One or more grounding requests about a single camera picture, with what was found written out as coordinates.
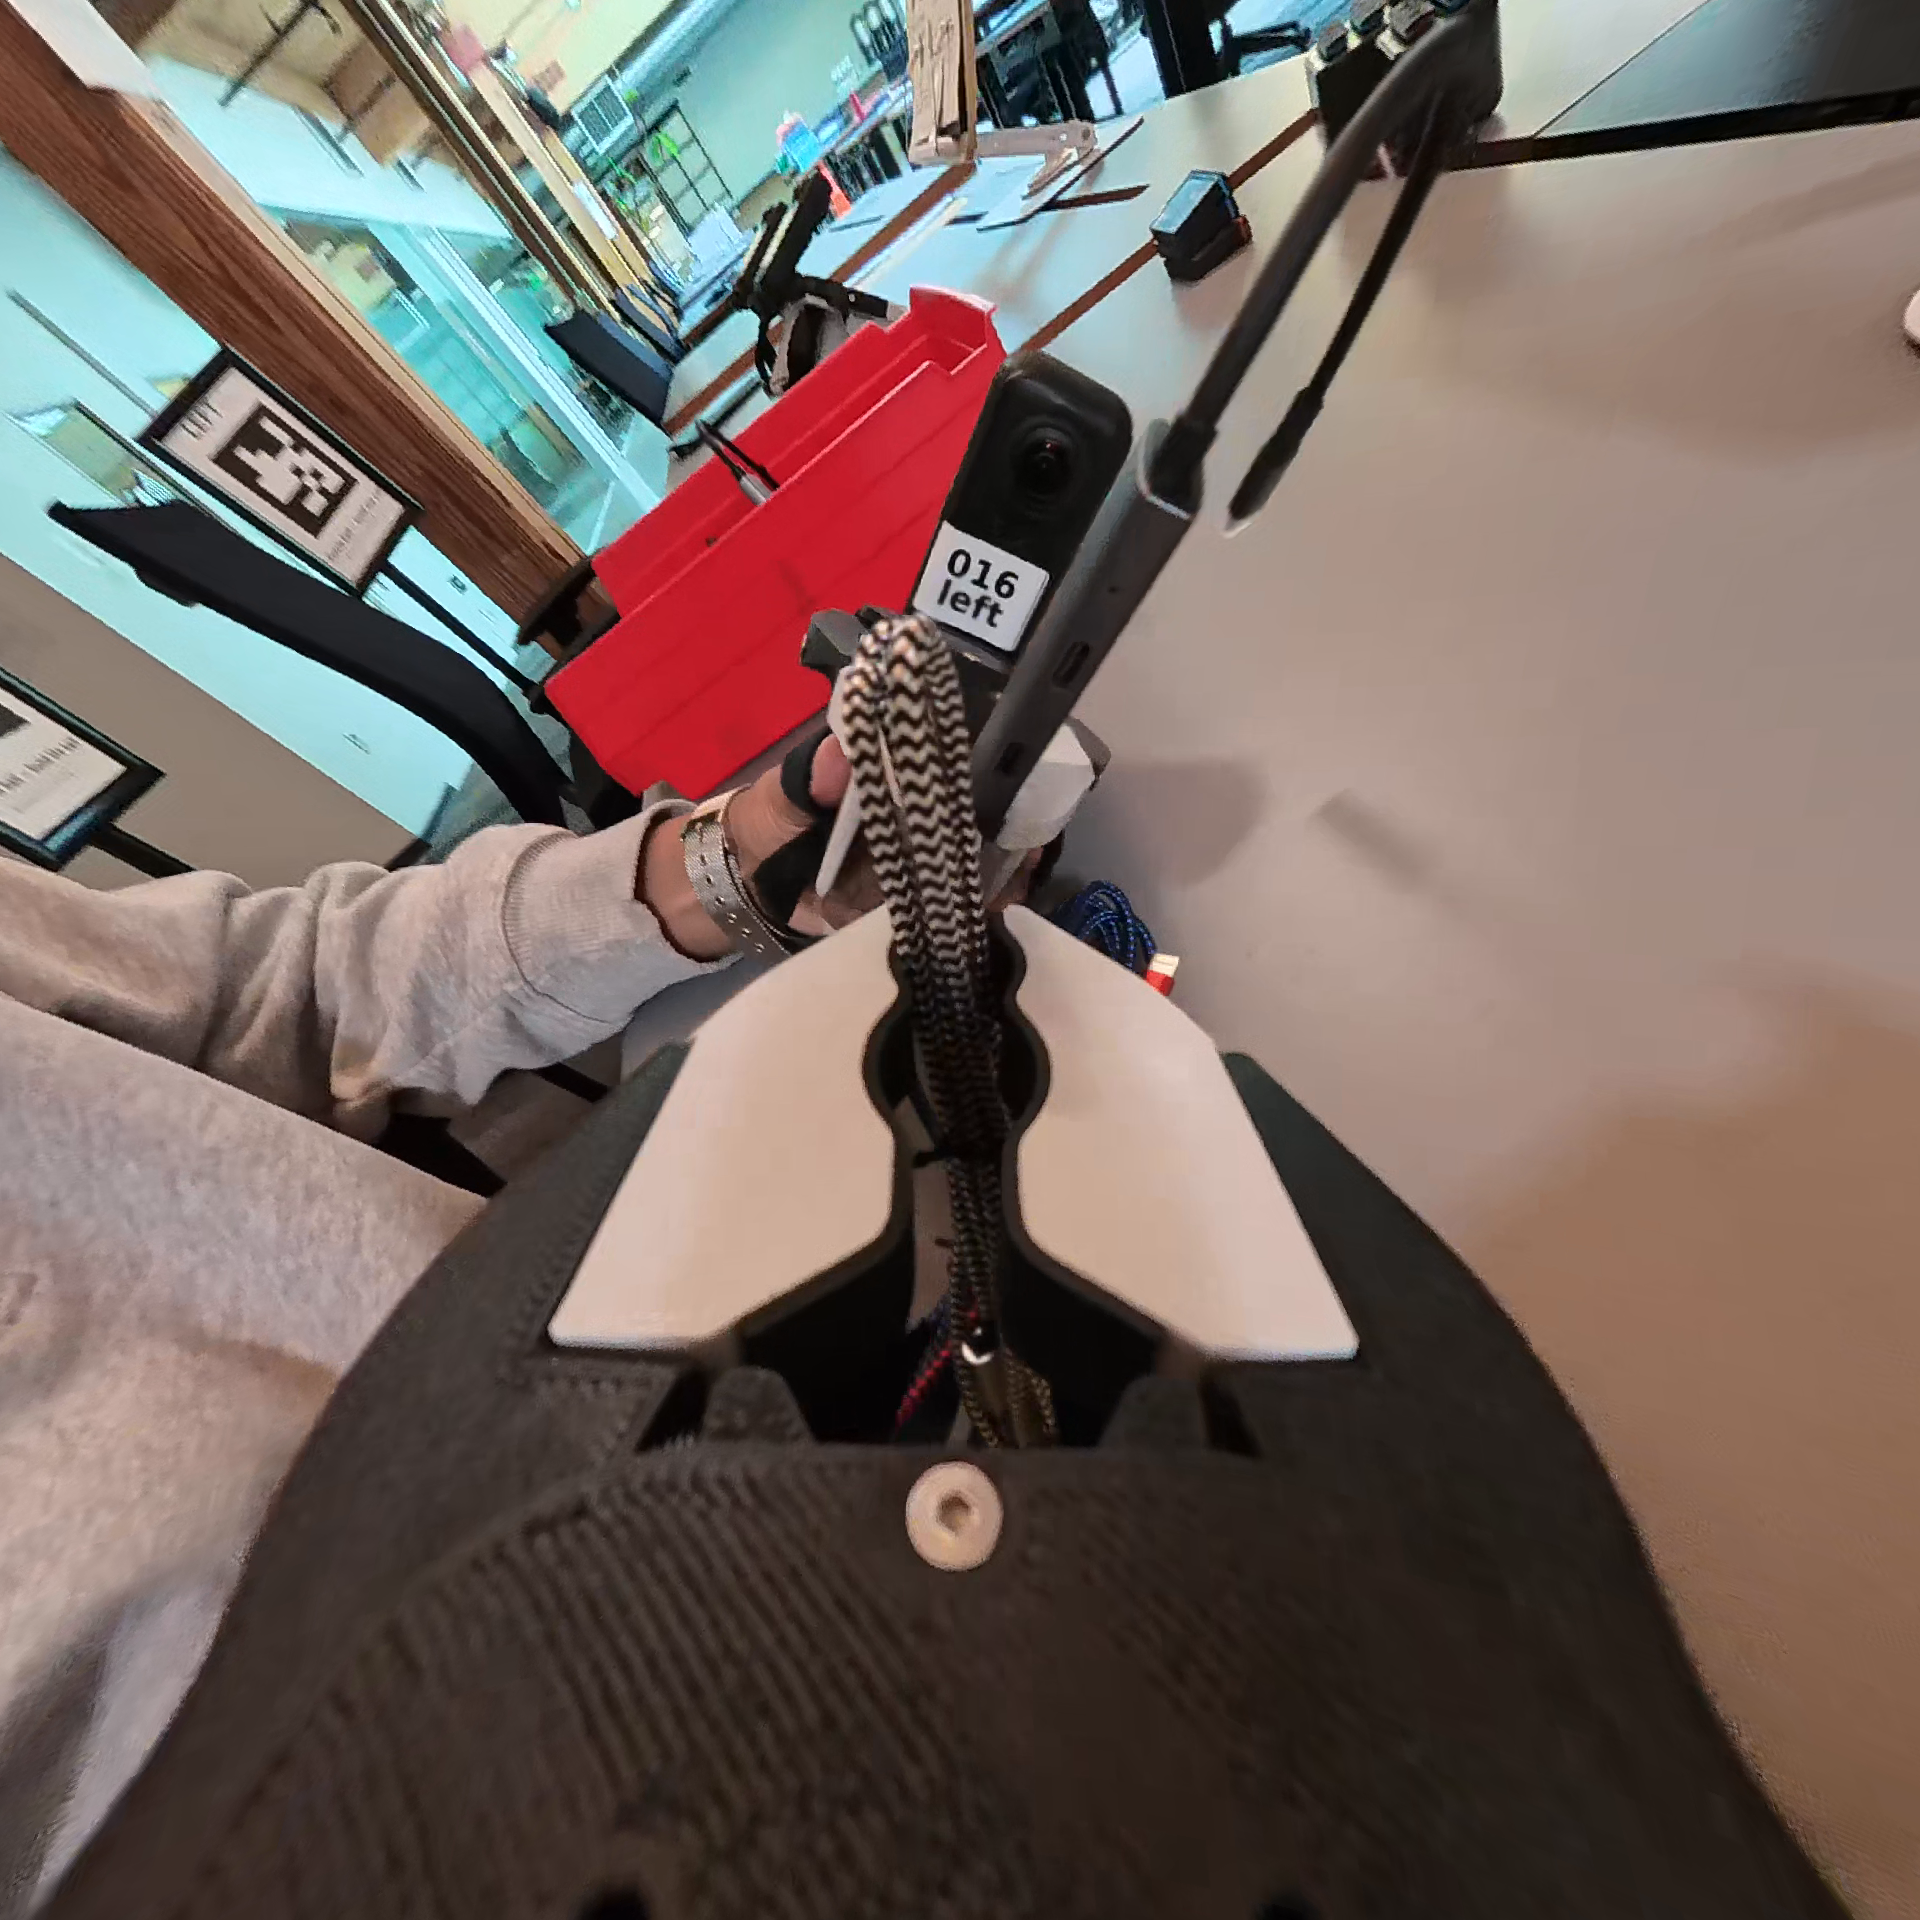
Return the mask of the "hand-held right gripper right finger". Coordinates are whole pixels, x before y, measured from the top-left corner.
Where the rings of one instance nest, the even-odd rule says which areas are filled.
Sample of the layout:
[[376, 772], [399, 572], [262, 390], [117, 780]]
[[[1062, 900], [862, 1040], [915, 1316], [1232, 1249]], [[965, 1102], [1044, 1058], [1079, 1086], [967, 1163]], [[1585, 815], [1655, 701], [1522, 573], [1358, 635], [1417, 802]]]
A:
[[1027, 907], [1001, 930], [1044, 1065], [1014, 1148], [1033, 1249], [1210, 1362], [1354, 1359], [1356, 1328], [1204, 1027]]

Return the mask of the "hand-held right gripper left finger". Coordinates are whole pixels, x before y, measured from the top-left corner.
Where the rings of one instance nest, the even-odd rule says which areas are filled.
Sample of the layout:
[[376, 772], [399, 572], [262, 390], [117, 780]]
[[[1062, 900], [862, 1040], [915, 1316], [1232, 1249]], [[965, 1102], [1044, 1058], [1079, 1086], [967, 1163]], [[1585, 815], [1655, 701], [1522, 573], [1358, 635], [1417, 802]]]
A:
[[691, 1036], [548, 1323], [560, 1349], [700, 1354], [780, 1332], [854, 1352], [907, 1326], [907, 1151], [871, 1046], [887, 915], [735, 991]]

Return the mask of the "red plastic bin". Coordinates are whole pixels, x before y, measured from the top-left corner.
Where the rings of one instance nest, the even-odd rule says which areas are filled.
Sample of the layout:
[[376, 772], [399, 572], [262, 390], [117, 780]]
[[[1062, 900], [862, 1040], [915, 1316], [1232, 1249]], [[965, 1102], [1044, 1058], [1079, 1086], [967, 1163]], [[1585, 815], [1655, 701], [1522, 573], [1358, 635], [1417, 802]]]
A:
[[701, 800], [827, 704], [818, 611], [899, 611], [1005, 358], [991, 299], [917, 286], [591, 558], [615, 619], [546, 678], [591, 826]]

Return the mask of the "person's left forearm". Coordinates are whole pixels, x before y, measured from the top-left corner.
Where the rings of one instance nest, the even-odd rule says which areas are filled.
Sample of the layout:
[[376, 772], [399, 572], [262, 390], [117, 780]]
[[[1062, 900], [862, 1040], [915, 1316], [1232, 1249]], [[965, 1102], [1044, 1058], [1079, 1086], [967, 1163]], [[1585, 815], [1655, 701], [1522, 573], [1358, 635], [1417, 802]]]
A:
[[641, 893], [684, 814], [484, 828], [440, 864], [266, 887], [189, 871], [95, 890], [7, 859], [3, 997], [368, 1139], [401, 1094], [467, 1108], [725, 965]]

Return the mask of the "grey desk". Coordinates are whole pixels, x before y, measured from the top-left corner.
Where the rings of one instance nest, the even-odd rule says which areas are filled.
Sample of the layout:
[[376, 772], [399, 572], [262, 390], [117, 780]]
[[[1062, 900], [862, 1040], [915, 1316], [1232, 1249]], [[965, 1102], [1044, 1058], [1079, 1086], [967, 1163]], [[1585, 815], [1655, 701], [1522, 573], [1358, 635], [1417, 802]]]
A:
[[1082, 708], [1178, 1002], [1443, 1236], [1857, 1916], [1916, 1916], [1916, 119], [1369, 185]]

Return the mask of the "person's left hand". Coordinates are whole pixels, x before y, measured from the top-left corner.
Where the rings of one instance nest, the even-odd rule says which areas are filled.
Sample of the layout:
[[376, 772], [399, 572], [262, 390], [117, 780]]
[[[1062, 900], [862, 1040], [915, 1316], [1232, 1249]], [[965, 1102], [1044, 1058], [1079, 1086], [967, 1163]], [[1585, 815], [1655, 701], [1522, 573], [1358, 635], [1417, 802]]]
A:
[[785, 951], [818, 938], [797, 915], [804, 900], [813, 898], [846, 788], [846, 756], [820, 725], [804, 731], [778, 768], [741, 788], [728, 805], [738, 883], [769, 939]]

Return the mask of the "small black box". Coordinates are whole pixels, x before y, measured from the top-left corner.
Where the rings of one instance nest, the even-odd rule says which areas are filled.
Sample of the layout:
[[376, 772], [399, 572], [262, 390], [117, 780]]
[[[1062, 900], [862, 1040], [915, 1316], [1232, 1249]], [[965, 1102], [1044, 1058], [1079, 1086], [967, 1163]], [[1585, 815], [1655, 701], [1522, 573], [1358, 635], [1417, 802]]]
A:
[[1147, 225], [1151, 249], [1176, 286], [1198, 283], [1251, 246], [1251, 225], [1222, 169], [1194, 167]]

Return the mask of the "silver wristwatch band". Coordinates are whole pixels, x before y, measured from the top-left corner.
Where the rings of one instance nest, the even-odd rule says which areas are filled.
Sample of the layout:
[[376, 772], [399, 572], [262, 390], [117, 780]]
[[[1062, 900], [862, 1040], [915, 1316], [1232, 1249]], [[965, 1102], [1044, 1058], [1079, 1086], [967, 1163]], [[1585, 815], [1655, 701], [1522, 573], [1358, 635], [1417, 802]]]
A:
[[778, 961], [810, 947], [812, 935], [775, 921], [754, 891], [729, 824], [734, 804], [743, 791], [743, 785], [734, 785], [684, 814], [684, 878], [696, 906], [734, 954]]

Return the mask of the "black equipment box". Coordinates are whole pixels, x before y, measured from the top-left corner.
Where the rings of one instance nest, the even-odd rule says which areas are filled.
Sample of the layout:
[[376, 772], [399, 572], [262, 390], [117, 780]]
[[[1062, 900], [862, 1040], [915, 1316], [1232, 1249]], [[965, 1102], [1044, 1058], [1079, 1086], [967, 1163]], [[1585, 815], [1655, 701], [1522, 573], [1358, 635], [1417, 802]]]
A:
[[1434, 28], [1465, 19], [1455, 116], [1478, 132], [1504, 93], [1498, 2], [1356, 2], [1341, 3], [1308, 38], [1308, 96], [1324, 141], [1331, 141], [1378, 92], [1392, 68]]

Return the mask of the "person's grey sweater torso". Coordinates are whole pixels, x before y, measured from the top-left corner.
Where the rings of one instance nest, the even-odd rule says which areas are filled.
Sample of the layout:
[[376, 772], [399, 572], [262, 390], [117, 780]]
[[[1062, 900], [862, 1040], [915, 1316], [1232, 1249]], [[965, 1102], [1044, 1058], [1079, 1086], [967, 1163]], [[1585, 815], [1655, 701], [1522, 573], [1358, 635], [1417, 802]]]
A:
[[2, 1882], [175, 1717], [333, 1386], [475, 1196], [15, 1002], [2, 1062]]

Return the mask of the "black office chair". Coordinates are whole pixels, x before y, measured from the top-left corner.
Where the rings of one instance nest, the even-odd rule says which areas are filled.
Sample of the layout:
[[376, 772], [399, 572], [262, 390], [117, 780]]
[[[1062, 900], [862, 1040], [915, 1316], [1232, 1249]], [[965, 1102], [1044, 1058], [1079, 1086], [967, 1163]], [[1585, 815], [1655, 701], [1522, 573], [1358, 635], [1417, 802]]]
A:
[[202, 506], [70, 506], [47, 515], [150, 590], [228, 617], [425, 722], [527, 824], [561, 828], [570, 780], [508, 694], [440, 640], [232, 531]]

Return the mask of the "framed black white marker sign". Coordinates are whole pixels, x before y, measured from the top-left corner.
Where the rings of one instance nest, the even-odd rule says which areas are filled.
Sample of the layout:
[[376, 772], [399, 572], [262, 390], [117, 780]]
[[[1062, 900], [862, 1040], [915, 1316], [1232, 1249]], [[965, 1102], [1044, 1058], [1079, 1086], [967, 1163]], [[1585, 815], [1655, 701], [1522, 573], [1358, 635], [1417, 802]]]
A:
[[397, 481], [233, 347], [189, 376], [135, 444], [354, 595], [420, 521]]

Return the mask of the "black framed paper sign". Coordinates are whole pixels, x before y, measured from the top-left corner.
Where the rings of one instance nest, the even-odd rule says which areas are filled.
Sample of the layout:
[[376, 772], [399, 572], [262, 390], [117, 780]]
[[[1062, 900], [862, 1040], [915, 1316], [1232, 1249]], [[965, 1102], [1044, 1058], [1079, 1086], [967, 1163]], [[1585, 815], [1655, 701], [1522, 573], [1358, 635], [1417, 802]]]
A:
[[3, 851], [64, 871], [161, 780], [161, 768], [2, 672]]

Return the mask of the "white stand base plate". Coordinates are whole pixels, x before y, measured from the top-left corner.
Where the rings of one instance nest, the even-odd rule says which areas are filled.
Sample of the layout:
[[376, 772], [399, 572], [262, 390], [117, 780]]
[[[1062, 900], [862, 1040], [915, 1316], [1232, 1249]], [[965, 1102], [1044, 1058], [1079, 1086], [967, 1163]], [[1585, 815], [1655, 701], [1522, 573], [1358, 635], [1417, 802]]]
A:
[[905, 2], [907, 83], [905, 159], [912, 167], [952, 167], [982, 159], [1033, 159], [1024, 194], [1037, 196], [1098, 158], [1094, 124], [1067, 118], [1035, 126], [982, 129], [980, 53], [970, 2]]

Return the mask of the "black strapped device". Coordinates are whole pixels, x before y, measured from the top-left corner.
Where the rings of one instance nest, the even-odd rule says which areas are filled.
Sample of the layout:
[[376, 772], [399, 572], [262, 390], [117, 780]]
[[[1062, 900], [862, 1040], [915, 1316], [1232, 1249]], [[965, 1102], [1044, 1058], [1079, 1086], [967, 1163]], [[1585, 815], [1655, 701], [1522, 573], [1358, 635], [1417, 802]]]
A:
[[804, 171], [785, 207], [764, 221], [731, 290], [756, 318], [752, 367], [768, 399], [784, 395], [854, 332], [887, 323], [894, 315], [878, 295], [804, 272], [804, 253], [827, 224], [832, 194], [832, 180], [820, 166]]

